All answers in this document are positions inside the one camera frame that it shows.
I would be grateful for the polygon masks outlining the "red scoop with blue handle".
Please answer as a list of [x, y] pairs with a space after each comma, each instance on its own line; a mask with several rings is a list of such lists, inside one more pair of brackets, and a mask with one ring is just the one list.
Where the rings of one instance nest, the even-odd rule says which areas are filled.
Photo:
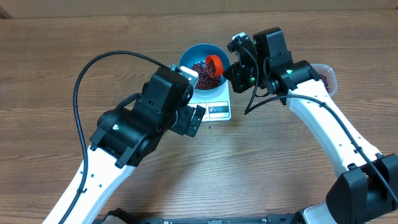
[[206, 57], [205, 68], [211, 78], [221, 76], [224, 72], [223, 63], [217, 55], [208, 55]]

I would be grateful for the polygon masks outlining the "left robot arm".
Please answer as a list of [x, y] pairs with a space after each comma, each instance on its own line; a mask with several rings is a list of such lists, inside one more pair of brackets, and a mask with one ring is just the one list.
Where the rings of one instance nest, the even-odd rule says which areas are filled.
[[92, 223], [112, 193], [153, 152], [167, 131], [194, 137], [205, 114], [189, 106], [198, 73], [159, 68], [142, 93], [103, 113], [82, 162], [45, 223]]

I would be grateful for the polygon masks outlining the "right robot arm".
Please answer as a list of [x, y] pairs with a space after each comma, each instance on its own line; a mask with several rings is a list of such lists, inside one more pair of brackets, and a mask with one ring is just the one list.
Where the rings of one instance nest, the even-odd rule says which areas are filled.
[[262, 104], [280, 100], [308, 127], [328, 156], [336, 182], [322, 203], [282, 216], [285, 223], [366, 223], [397, 210], [397, 156], [385, 156], [348, 121], [307, 61], [294, 62], [282, 30], [235, 35], [238, 56], [225, 72], [236, 93], [266, 89]]

